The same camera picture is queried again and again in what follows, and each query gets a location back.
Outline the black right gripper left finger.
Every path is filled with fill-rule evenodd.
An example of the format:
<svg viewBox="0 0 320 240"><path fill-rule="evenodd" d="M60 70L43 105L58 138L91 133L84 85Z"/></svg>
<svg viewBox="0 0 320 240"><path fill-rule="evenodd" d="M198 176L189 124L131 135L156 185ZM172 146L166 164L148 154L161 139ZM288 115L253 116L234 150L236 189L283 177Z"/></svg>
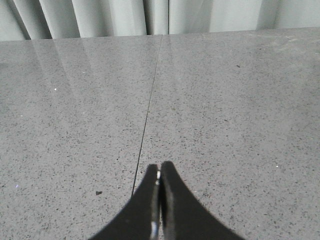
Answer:
<svg viewBox="0 0 320 240"><path fill-rule="evenodd" d="M160 226L160 171L150 164L133 196L92 240L157 240Z"/></svg>

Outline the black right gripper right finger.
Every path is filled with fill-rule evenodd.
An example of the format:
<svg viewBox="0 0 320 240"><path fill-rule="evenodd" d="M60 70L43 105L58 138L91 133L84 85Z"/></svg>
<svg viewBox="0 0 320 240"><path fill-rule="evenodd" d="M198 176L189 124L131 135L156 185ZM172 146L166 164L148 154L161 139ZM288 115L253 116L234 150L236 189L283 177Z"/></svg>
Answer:
<svg viewBox="0 0 320 240"><path fill-rule="evenodd" d="M171 161L161 165L159 197L166 240L243 239L203 207Z"/></svg>

